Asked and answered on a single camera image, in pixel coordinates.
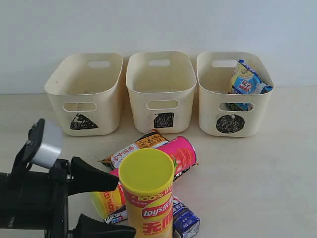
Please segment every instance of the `storage bin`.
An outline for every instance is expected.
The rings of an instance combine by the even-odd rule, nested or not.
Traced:
[[[246,137],[261,124],[272,91],[259,95],[228,94],[230,79],[238,60],[253,68],[261,80],[274,86],[261,60],[244,52],[207,52],[197,58],[199,84],[199,126],[207,134]],[[225,103],[251,103],[248,112],[230,111]]]
[[[126,84],[134,125],[142,133],[184,131],[190,123],[196,77],[182,52],[147,52],[130,57]]]
[[[105,135],[117,129],[124,99],[123,57],[79,53],[65,58],[45,85],[57,119],[69,135]]]

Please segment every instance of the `bin handle hole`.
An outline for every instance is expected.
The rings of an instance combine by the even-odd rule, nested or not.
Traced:
[[[176,109],[178,108],[177,100],[160,100],[160,101],[149,101],[147,103],[149,110],[162,110],[162,109]]]
[[[211,65],[215,68],[234,68],[237,65],[235,59],[219,59],[213,60]]]
[[[63,108],[67,112],[93,112],[97,109],[95,103],[64,103]]]
[[[110,61],[107,60],[92,60],[88,61],[88,67],[90,68],[108,68],[111,66]]]
[[[170,66],[169,59],[151,59],[148,61],[150,67],[168,67]]]
[[[220,103],[219,109],[224,112],[244,112],[247,113],[254,109],[253,103]]]

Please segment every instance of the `silver metal part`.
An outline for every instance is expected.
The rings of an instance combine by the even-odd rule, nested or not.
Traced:
[[[62,146],[63,132],[61,128],[45,120],[42,144],[32,163],[50,169],[60,155]]]

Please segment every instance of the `beige table surface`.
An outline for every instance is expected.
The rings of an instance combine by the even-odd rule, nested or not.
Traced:
[[[317,237],[317,87],[277,88],[258,133],[214,137],[198,126],[195,99],[190,127],[199,166],[174,183],[174,193],[201,218],[196,238]],[[33,122],[57,123],[46,95],[0,96],[0,171],[9,172]],[[173,139],[178,134],[168,134]],[[64,135],[61,158],[97,161],[141,136],[128,100],[119,128],[95,137]],[[80,213],[99,219],[88,194],[69,198],[70,228]],[[0,238],[43,238],[42,231],[0,230]]]

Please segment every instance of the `pink can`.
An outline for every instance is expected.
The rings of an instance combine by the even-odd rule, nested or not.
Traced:
[[[174,161],[175,174],[190,168],[196,163],[195,149],[184,136],[178,136],[157,149],[167,153]]]

